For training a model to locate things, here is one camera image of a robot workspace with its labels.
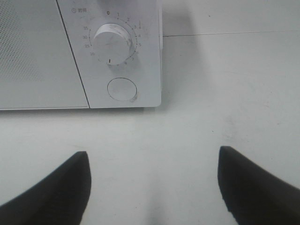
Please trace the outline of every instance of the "black object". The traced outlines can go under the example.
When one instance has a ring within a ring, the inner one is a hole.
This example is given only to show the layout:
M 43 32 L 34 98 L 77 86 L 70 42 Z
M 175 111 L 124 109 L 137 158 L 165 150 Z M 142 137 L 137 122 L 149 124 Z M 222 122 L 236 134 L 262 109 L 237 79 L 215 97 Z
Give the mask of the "black object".
M 218 182 L 240 225 L 300 225 L 300 190 L 231 147 L 220 149 Z
M 79 225 L 90 197 L 86 152 L 78 152 L 37 185 L 0 207 L 0 225 Z

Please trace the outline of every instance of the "microwave door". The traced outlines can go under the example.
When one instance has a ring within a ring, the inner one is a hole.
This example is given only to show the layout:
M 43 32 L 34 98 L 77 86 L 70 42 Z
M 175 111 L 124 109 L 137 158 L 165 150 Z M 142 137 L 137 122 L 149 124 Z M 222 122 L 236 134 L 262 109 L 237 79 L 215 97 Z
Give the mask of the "microwave door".
M 56 0 L 1 0 L 0 21 L 0 109 L 89 107 Z

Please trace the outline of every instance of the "round button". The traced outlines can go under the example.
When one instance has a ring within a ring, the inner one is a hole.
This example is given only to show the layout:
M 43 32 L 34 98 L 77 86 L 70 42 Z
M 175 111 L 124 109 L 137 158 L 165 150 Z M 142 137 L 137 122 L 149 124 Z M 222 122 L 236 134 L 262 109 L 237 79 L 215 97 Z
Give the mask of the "round button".
M 109 95 L 118 101 L 129 101 L 137 94 L 136 85 L 127 78 L 115 78 L 107 86 Z
M 124 62 L 129 57 L 131 45 L 130 35 L 117 24 L 102 25 L 93 38 L 93 48 L 99 59 L 109 65 Z

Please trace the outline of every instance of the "white microwave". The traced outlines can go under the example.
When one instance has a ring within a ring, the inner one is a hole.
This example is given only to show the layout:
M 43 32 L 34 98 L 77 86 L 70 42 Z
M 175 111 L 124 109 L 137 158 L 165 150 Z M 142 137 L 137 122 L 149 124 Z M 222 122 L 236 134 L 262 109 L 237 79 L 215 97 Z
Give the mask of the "white microwave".
M 161 103 L 161 0 L 0 0 L 0 109 Z

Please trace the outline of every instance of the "white countertop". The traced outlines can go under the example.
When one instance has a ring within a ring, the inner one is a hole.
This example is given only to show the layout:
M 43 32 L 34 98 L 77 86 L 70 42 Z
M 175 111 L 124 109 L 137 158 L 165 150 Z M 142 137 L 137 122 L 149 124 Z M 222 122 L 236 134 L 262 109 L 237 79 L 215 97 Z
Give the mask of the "white countertop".
M 0 204 L 76 151 L 82 225 L 232 225 L 221 145 L 300 188 L 300 2 L 165 0 L 158 108 L 0 113 Z

